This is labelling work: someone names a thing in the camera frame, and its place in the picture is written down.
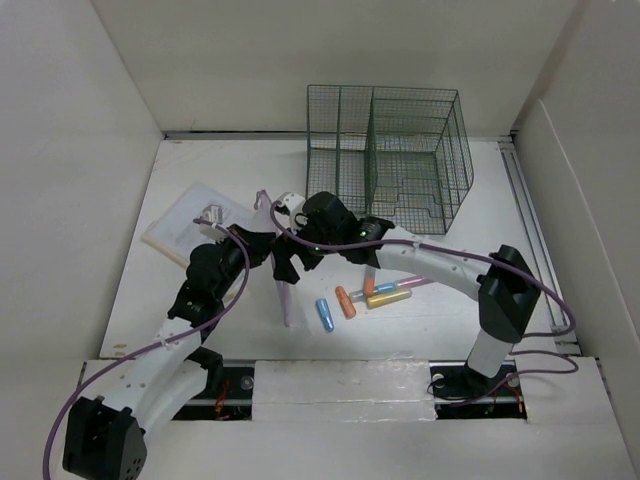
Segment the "black connector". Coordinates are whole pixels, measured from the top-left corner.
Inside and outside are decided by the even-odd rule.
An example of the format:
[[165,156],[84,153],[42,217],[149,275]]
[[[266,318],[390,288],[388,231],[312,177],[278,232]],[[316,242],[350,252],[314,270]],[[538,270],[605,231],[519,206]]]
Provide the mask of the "black connector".
[[87,480],[135,480],[147,459],[144,430],[131,416],[80,397],[69,411],[62,467]]
[[[502,245],[498,253],[490,256],[531,275],[524,258],[513,247]],[[540,289],[515,273],[494,265],[486,275],[478,277],[478,282],[482,330],[502,342],[519,343],[540,297]]]

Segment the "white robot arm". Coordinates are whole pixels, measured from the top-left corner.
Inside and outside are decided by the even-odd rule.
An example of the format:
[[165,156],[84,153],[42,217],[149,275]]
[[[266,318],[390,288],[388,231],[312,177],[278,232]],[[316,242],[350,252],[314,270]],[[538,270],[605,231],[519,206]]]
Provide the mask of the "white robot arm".
[[[276,280],[299,280],[293,255],[311,270],[325,255],[338,253],[351,263],[427,277],[477,301],[480,333],[464,366],[469,382],[494,377],[522,339],[540,290],[513,272],[497,266],[487,270],[463,258],[425,250],[420,244],[442,245],[383,219],[357,219],[329,192],[309,199],[285,194],[274,203],[274,221],[276,211],[288,215],[291,225],[277,238],[273,233],[230,228],[244,245],[251,268],[273,254]],[[531,273],[512,247],[503,245],[491,255]],[[218,315],[224,308],[222,298],[245,266],[244,253],[229,238],[196,248],[190,261],[187,281],[156,341],[184,334]],[[79,398],[69,413],[63,467],[88,480],[138,478],[149,437],[208,383],[219,381],[221,356],[201,346],[214,327],[141,356],[102,396]]]

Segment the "white wall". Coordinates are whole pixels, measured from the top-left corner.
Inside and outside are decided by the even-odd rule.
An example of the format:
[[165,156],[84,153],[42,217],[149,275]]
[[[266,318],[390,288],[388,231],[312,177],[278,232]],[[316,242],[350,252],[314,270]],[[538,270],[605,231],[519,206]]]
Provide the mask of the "white wall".
[[310,83],[461,92],[509,133],[575,0],[92,0],[163,130],[306,130]]
[[0,0],[0,358],[95,355],[161,135],[88,0]]
[[518,152],[585,353],[640,472],[640,3],[587,2]]

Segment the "paper sheet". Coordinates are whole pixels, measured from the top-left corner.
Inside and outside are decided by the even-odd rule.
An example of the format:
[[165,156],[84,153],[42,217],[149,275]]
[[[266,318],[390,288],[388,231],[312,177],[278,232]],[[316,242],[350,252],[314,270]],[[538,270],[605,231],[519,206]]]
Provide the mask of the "paper sheet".
[[198,225],[193,223],[193,219],[200,216],[209,205],[222,207],[222,226],[229,227],[236,223],[251,229],[254,212],[202,183],[194,183],[160,219],[147,228],[142,234],[142,241],[187,268],[189,255],[194,248],[214,243],[200,233]]

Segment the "wire mesh basket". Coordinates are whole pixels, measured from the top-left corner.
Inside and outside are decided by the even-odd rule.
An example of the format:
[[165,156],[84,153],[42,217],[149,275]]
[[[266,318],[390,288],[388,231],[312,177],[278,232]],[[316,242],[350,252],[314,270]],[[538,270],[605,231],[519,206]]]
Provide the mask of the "wire mesh basket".
[[457,90],[309,85],[307,197],[444,234],[472,183]]

